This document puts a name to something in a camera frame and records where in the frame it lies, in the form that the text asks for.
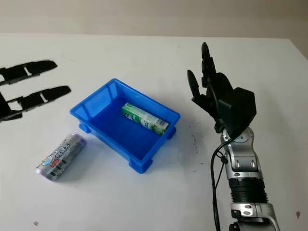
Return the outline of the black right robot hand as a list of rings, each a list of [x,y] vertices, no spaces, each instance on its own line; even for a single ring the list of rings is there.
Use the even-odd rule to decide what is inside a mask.
[[[192,91],[192,101],[205,110],[214,119],[216,133],[221,133],[225,125],[219,114],[218,101],[222,96],[232,91],[233,88],[228,78],[221,72],[216,72],[213,57],[211,57],[206,42],[201,46],[202,53],[202,87],[206,88],[206,94],[199,92],[199,85],[191,70],[187,71],[187,78]]]

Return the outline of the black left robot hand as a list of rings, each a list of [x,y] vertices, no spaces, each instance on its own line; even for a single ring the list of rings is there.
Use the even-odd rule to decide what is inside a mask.
[[[44,72],[51,71],[57,67],[52,60],[40,60],[15,65],[8,68],[1,68],[0,75],[3,80],[0,85],[11,85],[20,81],[40,76]],[[51,103],[71,92],[69,86],[57,86],[20,96],[15,99],[5,100],[0,96],[0,121],[16,120],[23,117],[23,113],[31,111],[37,107]]]

